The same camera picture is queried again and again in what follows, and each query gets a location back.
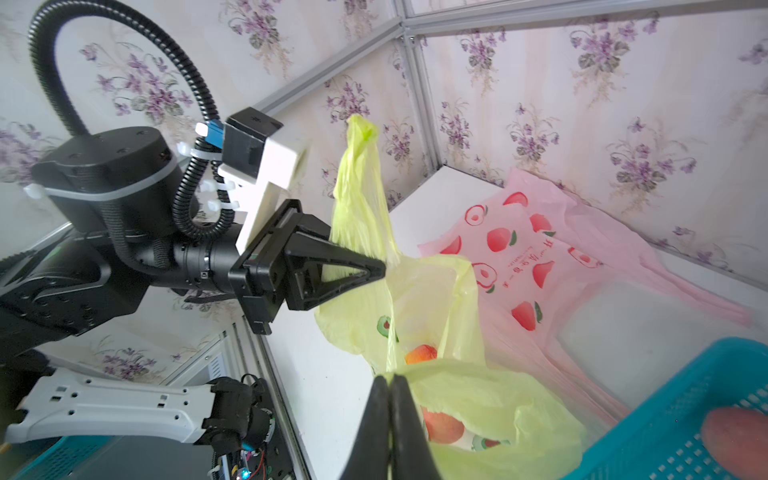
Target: pink plastic bag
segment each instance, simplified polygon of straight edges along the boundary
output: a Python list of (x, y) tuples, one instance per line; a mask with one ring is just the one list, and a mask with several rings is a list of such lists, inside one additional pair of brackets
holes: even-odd
[(601, 284), (631, 279), (750, 324), (743, 307), (669, 273), (625, 225), (522, 170), (513, 169), (503, 190), (419, 249), (425, 257), (458, 254), (472, 262), (489, 364), (532, 374), (563, 399), (593, 439), (628, 410), (578, 368), (557, 334)]

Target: peach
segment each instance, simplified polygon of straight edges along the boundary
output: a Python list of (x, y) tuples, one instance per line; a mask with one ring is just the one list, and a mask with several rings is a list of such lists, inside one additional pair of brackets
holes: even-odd
[(768, 478), (768, 416), (734, 407), (713, 410), (701, 426), (701, 442), (741, 480)]
[(432, 413), (422, 407), (429, 441), (449, 445), (464, 435), (464, 424), (445, 413)]
[(437, 358), (437, 349), (429, 345), (419, 345), (411, 353), (406, 355), (406, 364), (428, 362)]

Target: white surface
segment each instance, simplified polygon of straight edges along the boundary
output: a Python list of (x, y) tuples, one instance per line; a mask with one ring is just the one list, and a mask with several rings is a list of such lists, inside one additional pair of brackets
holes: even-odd
[(28, 413), (23, 422), (8, 426), (5, 441), (146, 435), (192, 443), (205, 433), (203, 419), (210, 416), (214, 396), (210, 385), (183, 389), (144, 385), (59, 368), (52, 376), (41, 377), (22, 400), (19, 408)]
[[(498, 187), (443, 167), (391, 214), (397, 244), (418, 257), (418, 245), (446, 232), (471, 205)], [(687, 362), (725, 336), (766, 342), (768, 293), (669, 253), (672, 272), (754, 310), (762, 331), (748, 333), (691, 309), (681, 301), (612, 283), (579, 309), (561, 334), (577, 364), (628, 406), (641, 404)], [(336, 479), (357, 433), (371, 370), (362, 357), (330, 345), (312, 312), (280, 311), (268, 337), (314, 478)]]
[(282, 127), (264, 143), (258, 178), (226, 164), (219, 167), (219, 175), (235, 184), (228, 192), (232, 210), (246, 212), (235, 242), (239, 253), (245, 251), (275, 213), (277, 199), (290, 188), (305, 150), (306, 137), (295, 127)]

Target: purple flower pattern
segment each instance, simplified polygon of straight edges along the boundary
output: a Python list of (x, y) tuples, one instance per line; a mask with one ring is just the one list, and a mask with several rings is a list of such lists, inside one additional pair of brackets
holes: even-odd
[(396, 190), (389, 189), (386, 191), (386, 206), (392, 211), (393, 208), (400, 202), (402, 202), (403, 196)]
[(33, 124), (13, 121), (0, 128), (0, 183), (31, 183), (32, 165), (61, 143), (43, 135)]
[(99, 352), (103, 354), (101, 364), (104, 373), (129, 382), (151, 373), (150, 367), (157, 364), (157, 360), (146, 357), (144, 351), (126, 348)]
[(766, 58), (768, 58), (768, 50), (766, 50), (765, 44), (768, 43), (768, 38), (760, 40), (753, 45), (752, 50), (739, 57), (739, 60), (751, 63), (752, 65), (760, 65)]
[(383, 133), (386, 139), (384, 151), (395, 159), (401, 173), (407, 174), (411, 170), (413, 160), (411, 158), (411, 135), (415, 132), (412, 125), (405, 121), (393, 121), (384, 125)]
[(469, 138), (472, 136), (472, 132), (469, 130), (469, 123), (464, 118), (464, 111), (467, 106), (468, 103), (461, 99), (453, 104), (447, 101), (442, 102), (440, 131), (448, 135), (446, 148), (455, 167), (461, 166), (468, 159), (466, 151), (469, 149)]
[[(204, 223), (206, 220), (210, 221), (203, 210), (200, 210), (194, 218), (198, 223)], [(192, 290), (186, 295), (179, 296), (173, 290), (168, 290), (168, 292), (175, 296), (174, 310), (196, 310), (204, 317), (211, 316), (217, 311), (220, 312), (222, 310), (227, 314), (232, 314), (240, 308), (236, 300), (213, 300), (206, 303), (205, 299), (218, 296), (218, 293)]]
[(517, 144), (515, 159), (518, 165), (532, 173), (538, 173), (543, 164), (541, 156), (547, 147), (560, 143), (560, 134), (554, 131), (554, 117), (541, 117), (536, 107), (522, 103), (515, 109), (515, 121), (507, 125), (507, 132)]
[[(766, 47), (768, 47), (768, 38), (763, 38), (738, 59), (751, 68), (757, 65), (768, 65)], [(768, 118), (765, 115), (766, 104), (768, 104), (768, 78), (763, 79), (762, 83), (755, 85), (754, 88), (742, 90), (733, 103), (726, 116), (726, 122), (730, 125), (740, 124), (740, 129), (744, 132), (741, 147), (765, 136), (768, 128)]]
[(493, 168), (487, 158), (481, 159), (479, 155), (475, 155), (475, 165), (469, 168), (469, 174), (494, 185), (504, 187), (502, 169)]
[(354, 114), (363, 117), (371, 115), (366, 104), (368, 94), (362, 89), (362, 85), (354, 81), (349, 75), (332, 78), (325, 83), (325, 86), (335, 90), (335, 96), (332, 97), (329, 94), (326, 98), (326, 108), (330, 110), (332, 124), (337, 121), (345, 121)]
[(326, 160), (326, 168), (320, 168), (321, 178), (326, 184), (323, 187), (323, 195), (328, 198), (335, 198), (333, 196), (333, 189), (336, 188), (336, 178), (339, 176), (339, 165), (334, 164)]
[(158, 126), (168, 118), (182, 118), (192, 113), (187, 112), (193, 102), (179, 86), (181, 74), (178, 70), (169, 68), (163, 58), (143, 53), (135, 45), (118, 43), (117, 46), (130, 52), (124, 61), (113, 60), (96, 43), (85, 45), (80, 50), (85, 60), (96, 62), (100, 70), (122, 73), (108, 77), (96, 75), (96, 83), (101, 92), (111, 98), (117, 116), (141, 111), (151, 125)]
[(641, 123), (640, 118), (627, 127), (627, 138), (607, 146), (611, 163), (619, 167), (617, 184), (611, 196), (628, 196), (631, 202), (621, 213), (641, 212), (649, 205), (649, 194), (658, 195), (659, 184), (679, 170), (691, 174), (696, 159), (689, 156), (689, 147), (682, 141), (668, 140), (662, 127), (659, 131)]
[(373, 21), (379, 16), (370, 11), (374, 0), (341, 0), (344, 2), (344, 16), (341, 23), (346, 39), (355, 41), (366, 37), (373, 29)]
[(621, 75), (621, 59), (630, 51), (630, 43), (637, 40), (638, 22), (644, 22), (642, 31), (651, 35), (656, 32), (659, 13), (650, 12), (641, 20), (627, 22), (610, 22), (608, 17), (596, 18), (570, 33), (571, 46), (584, 52), (578, 57), (580, 70), (573, 74), (578, 78), (574, 93), (595, 83), (590, 106), (596, 101), (609, 100), (610, 90), (617, 89), (613, 78), (616, 74)]
[(482, 83), (481, 96), (485, 95), (487, 91), (493, 90), (493, 84), (498, 81), (493, 78), (496, 71), (493, 57), (498, 44), (507, 41), (507, 32), (504, 27), (485, 32), (475, 29), (461, 33), (458, 38), (462, 50), (469, 53), (467, 72), (472, 75), (472, 86), (476, 82)]
[(260, 61), (267, 74), (277, 63), (282, 69), (283, 78), (288, 78), (288, 70), (293, 62), (290, 54), (293, 49), (284, 48), (284, 37), (277, 30), (277, 17), (274, 4), (281, 0), (225, 0), (222, 15), (229, 16), (230, 30), (248, 37), (248, 43), (256, 53), (253, 57)]
[(757, 248), (745, 243), (738, 243), (732, 237), (701, 240), (695, 231), (686, 227), (675, 227), (672, 234), (674, 237), (660, 238), (653, 243), (731, 273), (733, 273), (733, 269), (728, 265), (726, 249), (757, 251)]

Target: blue basket rim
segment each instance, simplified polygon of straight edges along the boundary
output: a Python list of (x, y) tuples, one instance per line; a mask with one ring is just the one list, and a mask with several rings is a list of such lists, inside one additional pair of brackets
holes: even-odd
[(733, 352), (752, 351), (768, 356), (768, 346), (751, 339), (727, 337), (717, 340), (695, 359), (667, 380), (655, 393), (638, 406), (627, 418), (613, 427), (603, 438), (584, 453), (581, 465), (563, 480), (577, 480), (588, 475), (606, 460), (606, 453), (613, 452), (656, 417), (660, 409), (677, 398), (701, 377), (701, 372), (717, 364), (723, 356)]

